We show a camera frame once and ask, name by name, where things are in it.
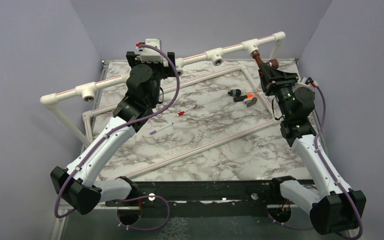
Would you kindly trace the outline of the brown water faucet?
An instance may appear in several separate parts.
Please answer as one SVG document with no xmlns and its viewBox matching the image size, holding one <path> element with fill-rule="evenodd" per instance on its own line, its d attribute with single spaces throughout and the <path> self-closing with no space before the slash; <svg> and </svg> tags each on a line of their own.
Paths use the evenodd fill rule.
<svg viewBox="0 0 384 240">
<path fill-rule="evenodd" d="M 260 57 L 260 53 L 257 50 L 253 51 L 250 55 L 255 60 L 259 70 L 261 71 L 263 70 L 263 65 L 269 66 L 274 69 L 278 69 L 279 67 L 279 62 L 277 59 L 270 59 L 268 61 L 263 61 Z"/>
</svg>

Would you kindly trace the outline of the white PVC pipe frame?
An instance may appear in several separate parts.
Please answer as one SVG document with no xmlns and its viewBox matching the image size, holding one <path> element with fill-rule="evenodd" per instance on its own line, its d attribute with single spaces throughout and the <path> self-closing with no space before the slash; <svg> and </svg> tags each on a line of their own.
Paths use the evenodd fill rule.
<svg viewBox="0 0 384 240">
<path fill-rule="evenodd" d="M 280 31 L 273 33 L 269 36 L 254 38 L 250 40 L 243 41 L 238 44 L 234 44 L 226 47 L 218 47 L 211 50 L 207 50 L 204 53 L 200 53 L 197 55 L 177 58 L 175 60 L 176 70 L 178 72 L 182 72 L 182 68 L 186 65 L 202 62 L 202 61 L 210 61 L 214 66 L 219 66 L 223 62 L 223 56 L 235 53 L 238 51 L 246 51 L 248 54 L 251 54 L 258 50 L 258 46 L 274 42 L 274 47 L 269 56 L 270 59 L 274 59 L 277 56 L 279 48 L 281 47 L 284 39 L 286 37 L 285 32 Z M 58 107 L 57 104 L 62 102 L 63 100 L 71 99 L 74 97 L 82 97 L 82 99 L 86 99 L 88 97 L 96 98 L 96 94 L 99 90 L 116 86 L 119 84 L 124 84 L 129 77 L 128 73 L 122 74 L 120 76 L 116 76 L 109 79 L 104 79 L 98 82 L 88 82 L 82 85 L 78 85 L 75 88 L 59 92 L 59 93 L 51 93 L 44 95 L 40 98 L 40 103 L 54 113 L 54 115 L 67 127 L 71 130 L 74 135 L 80 140 L 80 142 L 88 147 L 92 141 L 92 130 L 87 129 L 86 134 L 83 134 L 74 123 L 63 113 Z"/>
</svg>

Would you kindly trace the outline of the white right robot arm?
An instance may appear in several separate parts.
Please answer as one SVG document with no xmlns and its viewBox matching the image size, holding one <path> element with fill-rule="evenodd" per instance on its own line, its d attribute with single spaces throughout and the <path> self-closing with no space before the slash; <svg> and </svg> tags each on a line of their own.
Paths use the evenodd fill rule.
<svg viewBox="0 0 384 240">
<path fill-rule="evenodd" d="M 360 238 L 367 199 L 340 176 L 322 146 L 322 131 L 315 130 L 309 120 L 315 96 L 321 93 L 319 85 L 312 78 L 301 82 L 297 74 L 267 64 L 262 64 L 258 73 L 263 93 L 278 103 L 282 137 L 302 159 L 315 185 L 312 191 L 292 176 L 277 177 L 269 185 L 269 199 L 300 207 L 320 235 L 356 229 Z"/>
</svg>

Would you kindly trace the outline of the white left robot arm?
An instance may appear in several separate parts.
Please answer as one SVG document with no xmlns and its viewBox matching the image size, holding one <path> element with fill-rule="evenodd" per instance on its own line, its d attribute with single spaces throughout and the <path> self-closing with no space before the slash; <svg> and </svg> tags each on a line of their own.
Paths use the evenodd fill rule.
<svg viewBox="0 0 384 240">
<path fill-rule="evenodd" d="M 180 73 L 176 69 L 174 52 L 163 53 L 147 48 L 140 54 L 129 51 L 126 58 L 131 67 L 126 80 L 127 91 L 104 130 L 68 166 L 56 166 L 50 173 L 57 193 L 54 205 L 57 218 L 66 217 L 66 214 L 59 214 L 61 200 L 82 215 L 91 212 L 102 202 L 115 200 L 129 206 L 137 200 L 135 184 L 126 176 L 113 180 L 98 180 L 97 177 L 119 148 L 149 118 L 160 114 L 153 109 L 164 99 L 161 80 L 172 77 L 178 79 Z"/>
</svg>

